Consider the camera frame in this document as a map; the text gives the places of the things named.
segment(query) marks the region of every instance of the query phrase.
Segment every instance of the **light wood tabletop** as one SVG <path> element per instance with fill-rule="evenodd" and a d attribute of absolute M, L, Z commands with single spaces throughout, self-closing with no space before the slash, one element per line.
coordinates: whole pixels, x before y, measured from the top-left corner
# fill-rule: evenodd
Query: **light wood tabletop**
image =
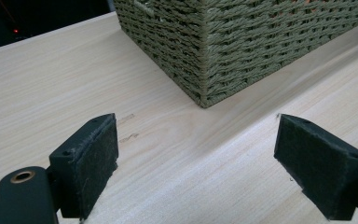
<path fill-rule="evenodd" d="M 117 116 L 118 169 L 86 223 L 328 223 L 273 151 L 280 113 L 358 148 L 358 27 L 208 109 L 116 13 L 2 47 L 0 179 L 47 168 L 54 149 L 107 113 Z M 345 223 L 358 223 L 358 210 Z"/>

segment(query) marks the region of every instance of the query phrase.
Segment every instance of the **brass insert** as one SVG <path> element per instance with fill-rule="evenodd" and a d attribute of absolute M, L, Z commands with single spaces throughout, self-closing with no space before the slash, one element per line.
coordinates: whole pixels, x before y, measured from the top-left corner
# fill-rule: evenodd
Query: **brass insert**
<path fill-rule="evenodd" d="M 10 182 L 13 184 L 20 184 L 27 180 L 30 180 L 34 177 L 34 171 L 22 171 L 13 177 L 11 177 Z"/>

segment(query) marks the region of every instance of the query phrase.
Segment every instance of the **dark background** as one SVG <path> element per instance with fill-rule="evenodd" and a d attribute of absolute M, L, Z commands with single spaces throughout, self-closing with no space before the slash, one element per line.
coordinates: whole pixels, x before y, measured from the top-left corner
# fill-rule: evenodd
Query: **dark background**
<path fill-rule="evenodd" d="M 113 10 L 112 0 L 0 0 L 0 47 Z"/>

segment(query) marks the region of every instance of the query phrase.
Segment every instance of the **wood grain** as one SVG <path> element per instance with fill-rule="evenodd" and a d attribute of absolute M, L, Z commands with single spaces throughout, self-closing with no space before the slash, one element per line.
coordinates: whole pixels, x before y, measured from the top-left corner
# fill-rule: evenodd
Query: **wood grain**
<path fill-rule="evenodd" d="M 118 169 L 86 223 L 328 223 L 273 149 L 280 113 L 358 147 L 358 27 L 208 109 L 115 13 L 2 47 L 0 179 L 48 167 L 83 123 L 112 112 Z"/>

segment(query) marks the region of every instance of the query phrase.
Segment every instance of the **wicker basket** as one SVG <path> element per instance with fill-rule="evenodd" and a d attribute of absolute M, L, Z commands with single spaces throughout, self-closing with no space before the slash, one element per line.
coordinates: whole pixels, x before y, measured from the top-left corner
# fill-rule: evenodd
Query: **wicker basket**
<path fill-rule="evenodd" d="M 122 30 L 208 107 L 358 25 L 358 0 L 116 0 Z"/>

